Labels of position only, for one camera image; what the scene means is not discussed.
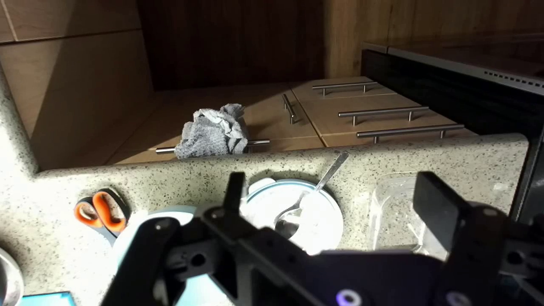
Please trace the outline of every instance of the kitchen counter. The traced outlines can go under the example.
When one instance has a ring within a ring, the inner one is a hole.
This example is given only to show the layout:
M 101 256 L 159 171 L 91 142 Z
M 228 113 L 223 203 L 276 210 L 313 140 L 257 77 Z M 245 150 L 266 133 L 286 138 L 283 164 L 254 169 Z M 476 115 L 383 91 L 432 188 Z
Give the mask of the kitchen counter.
M 337 155 L 322 150 L 40 172 L 14 104 L 7 91 L 0 91 L 6 92 L 0 104 L 0 247 L 21 264 L 26 295 L 72 291 L 79 305 L 102 300 L 113 251 L 74 218 L 75 201 L 85 191 L 114 186 L 135 217 L 143 217 L 177 205 L 221 205 L 230 172 L 247 172 L 250 179 L 318 179 Z M 432 171 L 463 198 L 509 211 L 527 142 L 504 135 L 381 143 L 349 152 L 347 166 L 330 183 L 346 217 L 342 249 L 369 249 L 369 203 L 378 183 Z

